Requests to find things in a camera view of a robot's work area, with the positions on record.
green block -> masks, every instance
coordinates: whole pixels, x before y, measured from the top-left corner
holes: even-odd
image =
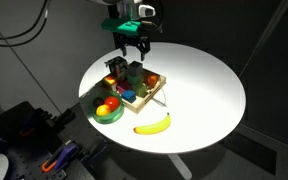
[[[146,92],[146,87],[145,86],[142,86],[141,88],[139,88],[137,91],[135,91],[136,93],[136,96],[139,96],[141,98],[144,98],[146,95],[147,95],[147,92]]]
[[[135,84],[142,84],[144,82],[144,76],[143,74],[139,75],[139,76],[131,76],[131,75],[127,75],[127,81],[129,83],[131,83],[132,85]]]
[[[133,91],[137,91],[137,90],[139,90],[140,88],[142,88],[144,85],[143,85],[143,83],[138,83],[138,84],[132,84],[132,89],[133,89]]]
[[[105,19],[102,23],[102,29],[111,32],[117,32],[121,34],[126,34],[129,36],[138,36],[138,28],[141,22],[137,21],[126,21],[123,19]]]

toy block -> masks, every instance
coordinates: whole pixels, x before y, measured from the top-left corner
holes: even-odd
[[[128,65],[127,74],[131,76],[139,76],[143,73],[143,64],[137,61],[133,61]]]
[[[119,72],[118,81],[125,81],[126,80],[126,76],[127,76],[126,70]]]
[[[139,96],[141,98],[144,98],[147,95],[147,90],[146,90],[146,86],[143,85],[140,88],[138,88],[136,91],[136,96]]]
[[[127,61],[120,56],[105,62],[105,65],[109,67],[111,74],[116,77],[123,75],[123,72],[126,72],[128,69]]]
[[[122,93],[122,98],[130,103],[133,103],[136,100],[136,94],[132,90],[126,90]]]
[[[138,89],[140,89],[142,86],[144,86],[143,83],[138,83],[138,84],[132,84],[132,90],[136,92]]]
[[[133,84],[141,84],[144,82],[144,75],[143,73],[138,76],[127,75],[127,81]]]
[[[116,80],[116,77],[113,76],[112,74],[109,74],[107,76],[105,76],[103,78],[103,84],[105,87],[113,90],[113,91],[116,91],[116,87],[117,87],[117,80]]]
[[[132,85],[126,81],[121,82],[117,85],[117,90],[120,94],[122,94],[126,90],[132,90]]]

white round table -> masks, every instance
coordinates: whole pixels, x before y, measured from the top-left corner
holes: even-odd
[[[121,56],[114,50],[98,59],[84,74],[79,97],[110,73],[104,62]],[[128,62],[140,61],[140,52],[127,47]],[[178,154],[210,146],[227,136],[240,122],[246,105],[244,88],[236,74],[222,61],[201,50],[172,43],[151,43],[143,68],[166,77],[166,84],[139,114],[125,108],[112,124],[89,122],[111,140],[139,151]],[[171,125],[154,135],[139,135],[133,128],[162,120],[166,112]]]

yellow fruit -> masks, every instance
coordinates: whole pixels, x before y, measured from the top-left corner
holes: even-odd
[[[97,109],[96,109],[96,115],[98,116],[105,116],[111,113],[111,109],[108,105],[103,104],[100,105]]]
[[[156,134],[167,129],[170,126],[170,124],[171,124],[171,117],[170,114],[167,113],[167,116],[163,120],[154,124],[137,126],[134,128],[134,132],[137,134]]]

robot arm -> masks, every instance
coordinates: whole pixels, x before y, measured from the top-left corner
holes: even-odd
[[[111,31],[114,34],[117,48],[126,56],[126,46],[135,46],[141,52],[141,60],[145,54],[150,51],[149,37],[144,32],[153,31],[145,29],[144,26],[155,26],[154,30],[160,30],[162,18],[159,19],[159,26],[150,21],[141,21],[141,19],[156,16],[154,5],[156,0],[150,0],[154,5],[143,4],[142,0],[88,0],[104,5],[116,5],[117,17],[104,20],[102,29]]]

